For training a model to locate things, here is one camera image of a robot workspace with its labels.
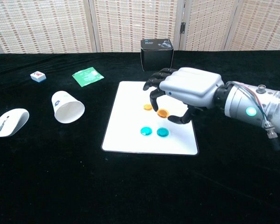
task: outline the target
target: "white paper cup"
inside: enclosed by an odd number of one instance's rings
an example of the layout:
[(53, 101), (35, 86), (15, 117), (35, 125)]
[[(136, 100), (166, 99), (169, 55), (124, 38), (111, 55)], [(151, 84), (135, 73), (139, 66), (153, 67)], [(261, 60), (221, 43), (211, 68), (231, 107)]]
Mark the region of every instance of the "white paper cup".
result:
[(54, 116), (60, 123), (68, 124), (79, 119), (85, 106), (65, 91), (58, 91), (52, 96)]

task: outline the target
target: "orange chip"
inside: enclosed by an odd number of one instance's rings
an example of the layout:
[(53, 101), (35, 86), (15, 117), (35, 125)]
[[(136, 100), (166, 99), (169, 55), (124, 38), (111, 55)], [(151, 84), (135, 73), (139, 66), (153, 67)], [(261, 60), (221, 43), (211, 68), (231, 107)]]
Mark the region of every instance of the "orange chip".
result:
[(150, 111), (153, 108), (153, 106), (151, 106), (150, 104), (145, 104), (143, 108), (144, 110)]
[(157, 111), (157, 114), (161, 117), (161, 118), (167, 118), (169, 117), (169, 112), (165, 109), (159, 109)]

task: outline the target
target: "robotic finger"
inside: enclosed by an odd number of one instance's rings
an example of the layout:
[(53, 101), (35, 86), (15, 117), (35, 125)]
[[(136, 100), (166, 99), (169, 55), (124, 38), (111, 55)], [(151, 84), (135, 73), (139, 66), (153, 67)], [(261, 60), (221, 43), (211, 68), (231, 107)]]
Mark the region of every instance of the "robotic finger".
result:
[(179, 125), (187, 124), (193, 119), (193, 116), (196, 115), (197, 111), (199, 111), (197, 108), (188, 105), (188, 109), (182, 117), (171, 115), (168, 117), (168, 120)]
[(143, 90), (146, 91), (150, 87), (156, 87), (154, 91), (150, 93), (150, 102), (153, 106), (154, 111), (158, 111), (159, 107), (157, 104), (157, 98), (165, 95), (165, 91), (160, 89), (160, 83), (165, 80), (166, 77), (170, 76), (176, 69), (164, 68), (159, 72), (154, 73), (144, 84)]

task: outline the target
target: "teal disc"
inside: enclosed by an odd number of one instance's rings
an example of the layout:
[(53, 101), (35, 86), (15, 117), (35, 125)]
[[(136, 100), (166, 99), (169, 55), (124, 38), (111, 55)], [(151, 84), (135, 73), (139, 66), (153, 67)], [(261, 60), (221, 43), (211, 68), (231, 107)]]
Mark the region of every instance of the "teal disc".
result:
[(169, 135), (169, 131), (168, 129), (164, 128), (164, 127), (160, 127), (158, 130), (157, 130), (157, 134), (161, 137), (166, 137)]
[(150, 135), (153, 132), (153, 130), (150, 127), (143, 127), (141, 128), (140, 132), (143, 135)]

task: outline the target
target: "white mouse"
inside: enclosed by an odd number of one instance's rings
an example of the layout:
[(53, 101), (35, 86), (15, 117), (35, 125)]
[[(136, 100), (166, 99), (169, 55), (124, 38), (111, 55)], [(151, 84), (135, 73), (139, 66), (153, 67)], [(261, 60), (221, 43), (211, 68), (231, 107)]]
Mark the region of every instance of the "white mouse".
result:
[(26, 124), (29, 112), (22, 108), (17, 108), (4, 113), (0, 117), (0, 137), (14, 135)]

